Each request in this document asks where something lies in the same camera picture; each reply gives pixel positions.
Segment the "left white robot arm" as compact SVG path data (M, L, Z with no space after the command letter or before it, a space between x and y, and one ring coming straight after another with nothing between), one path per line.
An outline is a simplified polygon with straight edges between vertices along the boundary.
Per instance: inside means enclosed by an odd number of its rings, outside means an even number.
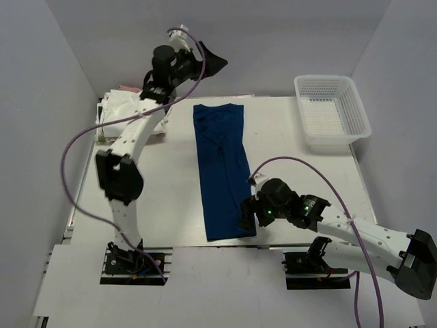
M111 207L115 229L114 249L132 251L142 247L137 225L136 201L144 181L137 162L154 129L165 118L175 89L187 80L214 76L227 64L200 42L197 46L204 59L199 61L191 49L175 49L169 45L154 49L152 69L146 74L140 94L138 112L141 118L127 124L108 150L96 154L96 169L100 188Z

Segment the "blue printed t shirt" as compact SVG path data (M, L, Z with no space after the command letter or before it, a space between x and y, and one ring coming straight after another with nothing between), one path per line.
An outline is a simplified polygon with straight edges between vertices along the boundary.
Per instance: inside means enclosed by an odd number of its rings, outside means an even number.
M244 107L195 105L193 126L197 146L203 218L208 241L252 237L255 219L241 227L241 202L251 197L249 163L243 145Z

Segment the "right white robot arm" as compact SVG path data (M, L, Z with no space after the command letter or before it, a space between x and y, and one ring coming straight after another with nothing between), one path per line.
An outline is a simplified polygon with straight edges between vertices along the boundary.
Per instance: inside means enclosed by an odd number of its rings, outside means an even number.
M429 300L436 285L436 244L430 234L398 232L349 219L329 201L299 195L279 178L258 174L249 179L254 194L241 203L245 230L266 227L276 219L318 234L305 253L284 261L287 273L328 274L332 269L374 272L407 295Z

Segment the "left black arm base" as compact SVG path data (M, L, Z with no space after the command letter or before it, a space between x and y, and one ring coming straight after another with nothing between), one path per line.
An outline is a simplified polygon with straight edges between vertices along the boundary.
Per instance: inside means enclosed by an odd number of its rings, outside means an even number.
M164 286L171 270L171 250L148 252L151 258L135 250L123 250L110 242L107 245L100 285L112 286Z

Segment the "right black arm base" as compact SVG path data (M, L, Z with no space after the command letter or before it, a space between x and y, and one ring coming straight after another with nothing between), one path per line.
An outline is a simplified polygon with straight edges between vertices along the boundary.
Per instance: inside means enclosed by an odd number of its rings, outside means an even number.
M350 289L349 272L332 268L323 259L326 246L332 240L317 237L308 248L293 247L283 251L282 265L288 290L342 290Z

